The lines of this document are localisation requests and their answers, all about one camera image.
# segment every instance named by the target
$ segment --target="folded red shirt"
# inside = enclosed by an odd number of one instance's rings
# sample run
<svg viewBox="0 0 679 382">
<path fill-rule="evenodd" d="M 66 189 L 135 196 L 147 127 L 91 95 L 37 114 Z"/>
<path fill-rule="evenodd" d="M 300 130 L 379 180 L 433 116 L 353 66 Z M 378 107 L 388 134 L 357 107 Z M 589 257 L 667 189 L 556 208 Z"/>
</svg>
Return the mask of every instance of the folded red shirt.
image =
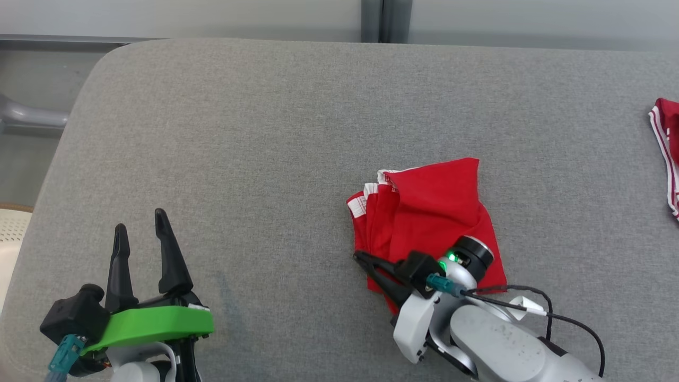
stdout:
<svg viewBox="0 0 679 382">
<path fill-rule="evenodd" d="M 658 98 L 648 115 L 667 165 L 667 204 L 679 219 L 679 103 Z"/>
<path fill-rule="evenodd" d="M 495 255 L 479 287 L 506 284 L 493 225 L 479 202 L 478 165 L 477 159 L 464 158 L 379 171 L 377 184 L 366 184 L 347 201 L 356 250 L 391 262 L 404 260 L 412 250 L 438 258 L 462 235 L 474 236 Z M 379 291 L 370 279 L 368 287 Z"/>
</svg>

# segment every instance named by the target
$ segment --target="teal cable connector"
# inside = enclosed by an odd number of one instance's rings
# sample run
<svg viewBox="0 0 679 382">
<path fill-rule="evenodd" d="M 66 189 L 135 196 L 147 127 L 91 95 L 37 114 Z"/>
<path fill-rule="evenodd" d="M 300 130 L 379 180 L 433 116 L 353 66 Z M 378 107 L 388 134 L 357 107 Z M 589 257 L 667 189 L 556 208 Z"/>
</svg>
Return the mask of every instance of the teal cable connector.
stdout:
<svg viewBox="0 0 679 382">
<path fill-rule="evenodd" d="M 426 284 L 434 290 L 452 294 L 455 297 L 460 297 L 460 292 L 466 290 L 462 285 L 455 284 L 453 281 L 450 281 L 443 276 L 439 276 L 436 273 L 432 273 L 426 277 Z"/>
<path fill-rule="evenodd" d="M 52 361 L 48 366 L 50 372 L 45 378 L 45 382 L 63 382 L 66 381 L 71 367 L 78 360 L 80 352 L 85 347 L 85 343 L 77 336 L 69 334 L 61 340 L 59 347 L 56 348 L 56 353 L 52 357 Z"/>
</svg>

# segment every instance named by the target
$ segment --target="wall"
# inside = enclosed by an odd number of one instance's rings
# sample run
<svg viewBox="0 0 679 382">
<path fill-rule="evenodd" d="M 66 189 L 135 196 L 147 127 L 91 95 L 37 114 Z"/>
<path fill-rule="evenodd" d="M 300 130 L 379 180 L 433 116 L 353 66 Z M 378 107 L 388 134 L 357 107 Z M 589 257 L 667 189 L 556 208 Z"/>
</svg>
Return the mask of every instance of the wall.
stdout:
<svg viewBox="0 0 679 382">
<path fill-rule="evenodd" d="M 414 0 L 409 42 L 679 49 L 677 0 Z"/>
<path fill-rule="evenodd" d="M 6 39 L 361 38 L 360 0 L 3 0 L 0 7 Z"/>
</svg>

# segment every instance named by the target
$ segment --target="gray pipe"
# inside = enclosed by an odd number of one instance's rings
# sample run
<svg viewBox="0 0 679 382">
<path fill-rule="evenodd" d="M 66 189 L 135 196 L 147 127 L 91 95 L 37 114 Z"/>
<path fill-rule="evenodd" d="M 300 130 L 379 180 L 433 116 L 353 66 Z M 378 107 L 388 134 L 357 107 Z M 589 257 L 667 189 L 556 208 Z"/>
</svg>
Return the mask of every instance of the gray pipe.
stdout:
<svg viewBox="0 0 679 382">
<path fill-rule="evenodd" d="M 40 126 L 62 129 L 69 121 L 69 113 L 30 107 L 0 94 L 0 124 Z"/>
</svg>

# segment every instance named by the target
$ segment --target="gray table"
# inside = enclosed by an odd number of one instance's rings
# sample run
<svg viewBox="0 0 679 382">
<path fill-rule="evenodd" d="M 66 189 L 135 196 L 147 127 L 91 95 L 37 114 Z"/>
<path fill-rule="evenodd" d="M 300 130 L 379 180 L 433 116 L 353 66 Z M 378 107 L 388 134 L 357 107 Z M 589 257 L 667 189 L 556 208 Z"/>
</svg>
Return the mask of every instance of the gray table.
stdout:
<svg viewBox="0 0 679 382">
<path fill-rule="evenodd" d="M 163 207 L 215 314 L 197 348 L 206 380 L 465 381 L 435 355 L 400 355 L 350 258 L 344 201 L 378 169 L 474 156 L 510 282 L 597 330 L 608 380 L 675 381 L 679 224 L 646 113 L 678 84 L 679 56 L 662 54 L 120 48 L 94 68 L 45 180 L 0 320 L 2 380 L 41 380 L 54 346 L 38 326 L 52 301 L 105 285 L 117 223 L 135 294 L 157 294 Z M 556 323 L 554 339 L 598 367 L 586 333 Z"/>
</svg>

